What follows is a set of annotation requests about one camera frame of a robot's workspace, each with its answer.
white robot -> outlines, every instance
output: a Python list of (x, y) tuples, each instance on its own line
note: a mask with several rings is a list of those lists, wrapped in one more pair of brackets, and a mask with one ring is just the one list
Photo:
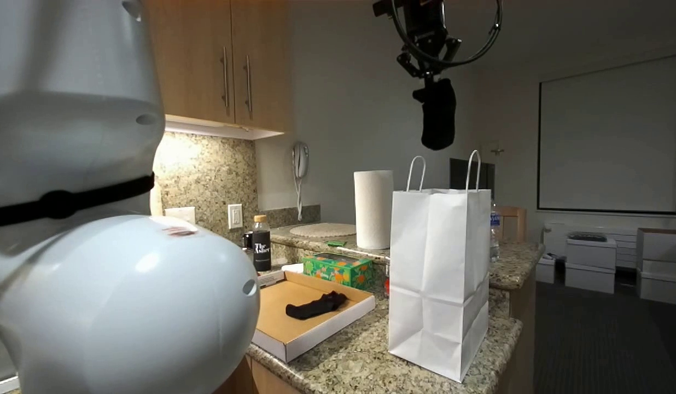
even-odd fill
[(207, 394), (244, 355), (244, 253), (147, 217), (161, 132), (138, 0), (0, 0), (0, 339), (24, 394)]

microphone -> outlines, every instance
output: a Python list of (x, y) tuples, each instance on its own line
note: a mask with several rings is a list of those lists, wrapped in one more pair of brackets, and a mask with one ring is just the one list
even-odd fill
[(440, 151), (453, 145), (454, 91), (448, 78), (425, 78), (425, 88), (410, 91), (421, 103), (421, 145)]

tile backsplash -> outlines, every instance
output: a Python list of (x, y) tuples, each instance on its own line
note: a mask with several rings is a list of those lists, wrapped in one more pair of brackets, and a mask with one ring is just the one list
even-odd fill
[(156, 155), (152, 215), (194, 207), (194, 220), (231, 243), (243, 229), (228, 229), (228, 203), (243, 203), (244, 227), (257, 210), (254, 143), (188, 134), (164, 134)]

bottle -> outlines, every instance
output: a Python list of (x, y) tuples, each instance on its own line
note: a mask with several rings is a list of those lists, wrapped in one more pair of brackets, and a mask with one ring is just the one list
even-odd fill
[(497, 203), (490, 203), (490, 258), (499, 255), (500, 219)]
[(254, 226), (246, 235), (246, 247), (256, 271), (272, 270), (272, 235), (267, 215), (254, 215)]

paper towel roll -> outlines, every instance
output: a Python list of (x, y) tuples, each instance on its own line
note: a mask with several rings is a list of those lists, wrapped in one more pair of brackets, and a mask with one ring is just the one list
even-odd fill
[(389, 247), (392, 170), (354, 170), (356, 247)]

